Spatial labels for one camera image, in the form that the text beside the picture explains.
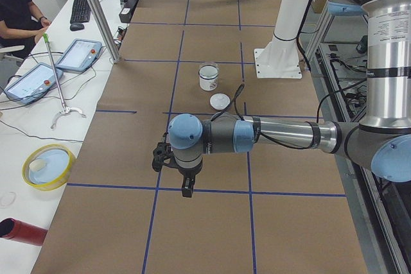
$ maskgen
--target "white pole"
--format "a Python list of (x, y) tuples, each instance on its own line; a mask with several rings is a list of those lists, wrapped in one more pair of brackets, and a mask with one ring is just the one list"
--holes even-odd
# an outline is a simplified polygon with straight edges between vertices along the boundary
[(309, 0), (282, 0), (272, 41), (254, 50), (258, 78), (301, 78), (296, 37)]

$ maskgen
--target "computer mouse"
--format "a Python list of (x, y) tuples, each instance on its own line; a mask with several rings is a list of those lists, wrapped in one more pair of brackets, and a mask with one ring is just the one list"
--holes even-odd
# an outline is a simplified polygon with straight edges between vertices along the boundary
[(84, 29), (84, 25), (80, 22), (74, 22), (70, 25), (70, 30), (71, 31), (77, 31), (77, 30), (81, 30)]

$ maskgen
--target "small white dish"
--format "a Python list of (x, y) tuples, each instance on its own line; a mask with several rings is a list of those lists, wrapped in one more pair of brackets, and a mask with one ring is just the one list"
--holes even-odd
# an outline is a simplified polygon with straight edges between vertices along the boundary
[(210, 98), (210, 104), (216, 110), (223, 110), (229, 103), (230, 98), (224, 93), (216, 93)]

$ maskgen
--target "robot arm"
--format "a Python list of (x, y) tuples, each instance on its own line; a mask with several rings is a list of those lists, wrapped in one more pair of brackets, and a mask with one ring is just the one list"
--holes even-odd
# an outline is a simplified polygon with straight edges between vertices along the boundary
[(393, 182), (411, 180), (411, 0), (331, 0), (339, 13), (361, 4), (369, 16), (367, 115), (360, 123), (298, 123), (223, 114), (175, 117), (153, 155), (153, 168), (177, 168), (191, 197), (202, 155), (246, 152), (256, 142), (320, 149), (351, 159)]

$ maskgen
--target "black keyboard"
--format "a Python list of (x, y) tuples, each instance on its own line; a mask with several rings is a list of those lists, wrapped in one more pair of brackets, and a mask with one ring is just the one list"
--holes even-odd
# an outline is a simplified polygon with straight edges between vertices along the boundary
[(91, 9), (87, 0), (74, 0), (70, 24), (90, 21)]

